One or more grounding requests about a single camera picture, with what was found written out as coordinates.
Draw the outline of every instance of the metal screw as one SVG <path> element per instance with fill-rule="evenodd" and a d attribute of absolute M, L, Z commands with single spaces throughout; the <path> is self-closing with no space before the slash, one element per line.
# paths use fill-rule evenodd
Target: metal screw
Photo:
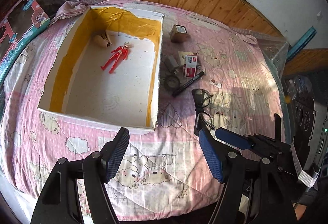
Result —
<path fill-rule="evenodd" d="M 100 152 L 99 152 L 99 151 L 93 152 L 93 153 L 91 154 L 91 156 L 92 156 L 93 158 L 98 158 L 98 157 L 100 157 Z"/>
<path fill-rule="evenodd" d="M 228 157 L 235 158 L 235 157 L 237 157 L 237 154 L 235 152 L 229 152 Z"/>
<path fill-rule="evenodd" d="M 267 159 L 266 157 L 265 157 L 265 158 L 262 158 L 262 162 L 263 162 L 264 164 L 270 164 L 270 160 Z"/>
<path fill-rule="evenodd" d="M 58 159 L 58 164 L 64 164 L 66 162 L 66 158 L 61 157 L 60 159 Z"/>

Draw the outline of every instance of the roll of black tape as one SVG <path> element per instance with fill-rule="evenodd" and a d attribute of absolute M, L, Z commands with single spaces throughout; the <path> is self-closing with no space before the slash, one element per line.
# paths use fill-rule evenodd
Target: roll of black tape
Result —
<path fill-rule="evenodd" d="M 177 76 L 175 75 L 169 75 L 165 78 L 164 80 L 164 88 L 167 91 L 174 91 L 180 86 L 180 80 Z"/>

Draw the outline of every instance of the black marker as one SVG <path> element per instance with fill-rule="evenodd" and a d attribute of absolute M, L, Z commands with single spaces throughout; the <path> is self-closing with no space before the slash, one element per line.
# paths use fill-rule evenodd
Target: black marker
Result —
<path fill-rule="evenodd" d="M 192 78 L 190 81 L 186 82 L 184 85 L 180 86 L 178 89 L 176 89 L 173 93 L 172 96 L 176 97 L 177 95 L 180 95 L 189 85 L 191 85 L 193 82 L 196 82 L 199 80 L 205 73 L 200 72 L 198 73 L 194 78 Z"/>

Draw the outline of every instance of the pink blanket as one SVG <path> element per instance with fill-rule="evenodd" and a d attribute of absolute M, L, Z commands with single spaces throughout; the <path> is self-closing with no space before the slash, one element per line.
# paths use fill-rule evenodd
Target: pink blanket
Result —
<path fill-rule="evenodd" d="M 134 0 L 105 1 L 101 5 L 147 9 L 165 15 L 158 127 L 146 135 L 130 136 L 118 173 L 106 184 L 119 220 L 165 218 L 217 201 L 222 187 L 212 177 L 198 137 L 193 134 L 195 106 L 191 90 L 203 88 L 214 95 L 208 110 L 217 128 L 273 137 L 274 113 L 282 116 L 282 111 L 277 86 L 256 40 L 237 34 L 222 23 L 168 6 Z M 65 4 L 57 14 L 60 18 L 27 46 L 4 83 L 2 167 L 15 188 L 33 197 L 38 197 L 60 157 L 85 158 L 115 136 L 113 132 L 65 123 L 37 111 L 58 48 L 78 19 L 70 16 L 83 10 L 81 3 Z M 174 24 L 186 27 L 188 42 L 170 42 L 168 33 Z M 168 74 L 163 61 L 176 51 L 197 52 L 206 75 L 172 98 L 162 87 Z M 255 158 L 246 151 L 243 155 Z M 82 180 L 78 190 L 83 215 L 90 221 Z"/>

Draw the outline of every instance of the red and white box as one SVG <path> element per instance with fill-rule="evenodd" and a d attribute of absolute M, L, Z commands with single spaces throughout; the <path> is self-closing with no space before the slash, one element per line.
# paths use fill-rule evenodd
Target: red and white box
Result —
<path fill-rule="evenodd" d="M 196 75 L 197 55 L 185 55 L 185 64 L 183 65 L 183 76 L 192 78 Z"/>

